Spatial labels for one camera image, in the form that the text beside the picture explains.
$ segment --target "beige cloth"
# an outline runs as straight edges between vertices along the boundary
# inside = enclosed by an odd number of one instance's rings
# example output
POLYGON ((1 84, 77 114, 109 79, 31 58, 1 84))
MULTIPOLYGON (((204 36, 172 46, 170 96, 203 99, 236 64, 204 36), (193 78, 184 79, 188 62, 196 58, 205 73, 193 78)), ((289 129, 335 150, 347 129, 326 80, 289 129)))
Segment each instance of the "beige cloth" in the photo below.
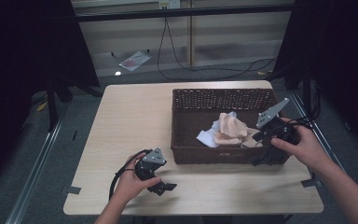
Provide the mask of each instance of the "beige cloth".
POLYGON ((246 147, 262 147, 253 139, 253 135, 258 130, 251 129, 239 119, 226 113, 219 116, 220 130, 214 135, 214 141, 217 145, 244 145, 246 147))

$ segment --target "person's right hand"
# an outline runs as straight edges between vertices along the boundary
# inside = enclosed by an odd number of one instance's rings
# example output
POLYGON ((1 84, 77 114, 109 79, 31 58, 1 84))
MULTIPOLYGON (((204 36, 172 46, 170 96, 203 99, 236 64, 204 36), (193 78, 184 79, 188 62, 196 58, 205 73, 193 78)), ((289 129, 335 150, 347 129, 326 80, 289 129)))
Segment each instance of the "person's right hand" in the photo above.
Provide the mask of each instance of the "person's right hand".
POLYGON ((318 172, 323 165, 331 161, 330 158, 310 129, 301 125, 295 125, 294 127, 300 138, 300 142, 296 146, 279 138, 273 138, 271 144, 288 154, 296 156, 299 161, 309 166, 313 172, 318 172))

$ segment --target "power outlet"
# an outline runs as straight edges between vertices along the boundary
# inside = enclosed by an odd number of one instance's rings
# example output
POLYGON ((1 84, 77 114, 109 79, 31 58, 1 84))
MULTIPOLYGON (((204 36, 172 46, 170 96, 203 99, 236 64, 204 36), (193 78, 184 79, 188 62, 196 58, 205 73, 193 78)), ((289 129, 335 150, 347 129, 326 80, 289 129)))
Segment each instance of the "power outlet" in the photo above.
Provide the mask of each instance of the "power outlet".
POLYGON ((158 1, 159 9, 168 9, 170 8, 170 1, 158 1))
POLYGON ((170 9, 180 8, 180 0, 170 0, 170 9))

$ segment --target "forearm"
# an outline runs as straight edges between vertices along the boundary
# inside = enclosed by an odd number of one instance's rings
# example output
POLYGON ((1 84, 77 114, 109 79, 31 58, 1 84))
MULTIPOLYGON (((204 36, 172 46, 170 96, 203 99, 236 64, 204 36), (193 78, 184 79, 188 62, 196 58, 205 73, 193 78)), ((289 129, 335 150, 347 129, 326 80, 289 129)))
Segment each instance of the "forearm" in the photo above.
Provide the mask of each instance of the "forearm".
POLYGON ((350 223, 358 223, 358 185, 332 161, 315 173, 329 188, 350 223))
POLYGON ((117 224, 127 203, 128 200, 119 195, 113 195, 108 205, 95 221, 95 224, 117 224))

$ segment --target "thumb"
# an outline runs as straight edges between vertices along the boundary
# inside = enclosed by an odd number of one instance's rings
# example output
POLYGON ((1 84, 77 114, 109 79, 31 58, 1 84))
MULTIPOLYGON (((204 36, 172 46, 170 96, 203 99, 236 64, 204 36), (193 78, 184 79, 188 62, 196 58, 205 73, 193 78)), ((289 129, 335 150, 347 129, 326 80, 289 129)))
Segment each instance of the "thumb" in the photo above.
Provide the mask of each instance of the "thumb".
POLYGON ((152 186, 157 185, 160 181, 161 181, 161 177, 156 176, 156 177, 153 177, 151 179, 144 180, 143 183, 144 183, 145 188, 150 188, 152 186))
POLYGON ((279 138, 272 138, 271 139, 271 144, 277 148, 280 148, 281 150, 291 154, 291 155, 296 155, 297 153, 297 148, 295 145, 292 145, 288 142, 283 141, 282 139, 279 138))

